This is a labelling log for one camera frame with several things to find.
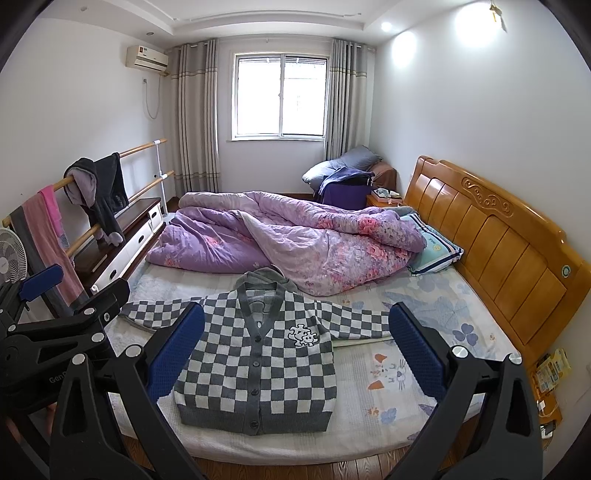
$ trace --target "blue clamp pad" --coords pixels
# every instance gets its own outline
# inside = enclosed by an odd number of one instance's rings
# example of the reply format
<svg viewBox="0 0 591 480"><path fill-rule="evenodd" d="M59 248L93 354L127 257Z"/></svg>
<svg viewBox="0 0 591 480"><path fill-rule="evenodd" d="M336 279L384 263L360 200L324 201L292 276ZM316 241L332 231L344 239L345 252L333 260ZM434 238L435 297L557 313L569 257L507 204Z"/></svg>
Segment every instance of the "blue clamp pad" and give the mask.
<svg viewBox="0 0 591 480"><path fill-rule="evenodd" d="M32 277L23 280L21 291L18 295L23 301L33 301L39 295L61 283L63 279L64 271L61 266L57 264L52 265Z"/></svg>
<svg viewBox="0 0 591 480"><path fill-rule="evenodd" d="M156 354L148 370L146 390L154 403L173 389L174 383L205 330L205 313L202 306L195 304L188 312L185 311L172 327L168 328L175 328L174 332Z"/></svg>
<svg viewBox="0 0 591 480"><path fill-rule="evenodd" d="M423 393L441 402L447 391L445 368L419 328L409 317L407 309L402 308L399 303L393 305L390 308L388 324L396 345L407 361Z"/></svg>

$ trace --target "floral comforter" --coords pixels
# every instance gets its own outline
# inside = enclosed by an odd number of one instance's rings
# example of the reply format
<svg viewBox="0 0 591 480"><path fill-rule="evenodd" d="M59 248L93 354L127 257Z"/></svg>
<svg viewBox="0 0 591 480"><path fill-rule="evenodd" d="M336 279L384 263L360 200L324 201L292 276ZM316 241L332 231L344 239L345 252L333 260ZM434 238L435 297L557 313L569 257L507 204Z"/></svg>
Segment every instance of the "floral comforter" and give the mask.
<svg viewBox="0 0 591 480"><path fill-rule="evenodd" d="M405 267L426 242L377 207L358 212L265 192L188 193L147 260L206 273L276 265L302 290L328 296Z"/></svg>

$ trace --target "pink towel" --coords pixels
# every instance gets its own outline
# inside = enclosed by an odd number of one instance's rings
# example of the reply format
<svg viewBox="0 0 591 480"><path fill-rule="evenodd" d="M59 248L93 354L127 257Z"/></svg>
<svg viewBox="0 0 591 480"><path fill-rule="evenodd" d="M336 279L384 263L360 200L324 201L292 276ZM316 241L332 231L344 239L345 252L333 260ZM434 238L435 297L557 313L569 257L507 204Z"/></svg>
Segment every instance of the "pink towel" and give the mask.
<svg viewBox="0 0 591 480"><path fill-rule="evenodd" d="M35 247L45 266L58 264L64 270L64 280L57 285L57 290L66 304L72 305L85 291L70 259L58 242L44 196L37 193L22 204L22 209Z"/></svg>
<svg viewBox="0 0 591 480"><path fill-rule="evenodd" d="M51 224L56 231L56 235L58 237L62 236L64 234L64 227L61 224L61 213L60 209L57 207L56 194L53 191L53 185L48 185L44 189L39 190L39 193L43 195L45 207L47 208L47 213L49 214Z"/></svg>

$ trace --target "checkered cardigan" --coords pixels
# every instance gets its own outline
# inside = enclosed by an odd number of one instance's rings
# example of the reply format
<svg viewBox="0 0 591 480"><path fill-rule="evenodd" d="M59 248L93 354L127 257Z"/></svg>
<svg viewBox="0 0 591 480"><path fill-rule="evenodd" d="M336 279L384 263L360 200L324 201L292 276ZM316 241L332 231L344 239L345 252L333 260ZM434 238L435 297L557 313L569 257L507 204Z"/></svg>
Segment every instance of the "checkered cardigan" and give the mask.
<svg viewBox="0 0 591 480"><path fill-rule="evenodd" d="M247 289L190 300L136 301L121 315L154 330L190 301L203 306L205 332L175 386L184 424L248 435L323 432L335 408L332 338L389 336L388 312L343 307L277 283L267 320L252 318Z"/></svg>

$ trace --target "mattress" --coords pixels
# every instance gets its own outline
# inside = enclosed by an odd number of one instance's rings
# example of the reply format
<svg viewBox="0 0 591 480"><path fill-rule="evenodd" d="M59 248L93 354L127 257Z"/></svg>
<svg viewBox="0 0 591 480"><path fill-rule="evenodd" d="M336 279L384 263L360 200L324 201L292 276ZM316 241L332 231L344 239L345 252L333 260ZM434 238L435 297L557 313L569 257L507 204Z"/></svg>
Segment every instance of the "mattress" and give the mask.
<svg viewBox="0 0 591 480"><path fill-rule="evenodd" d="M142 263L130 279L131 300L185 299L229 291L240 275L202 274ZM412 277L406 271L327 300L358 309L387 310L403 301L419 321L436 328L449 345L477 357L502 360L515 348L476 293L453 268ZM150 333L122 317L107 328L115 352L143 345ZM247 436L181 423L172 393L158 401L177 436L195 457L246 465L298 465L352 460L410 444L436 402L423 394L390 338L335 346L337 401L326 432ZM466 418L478 413L474 396ZM121 432L135 437L121 398L111 395Z"/></svg>

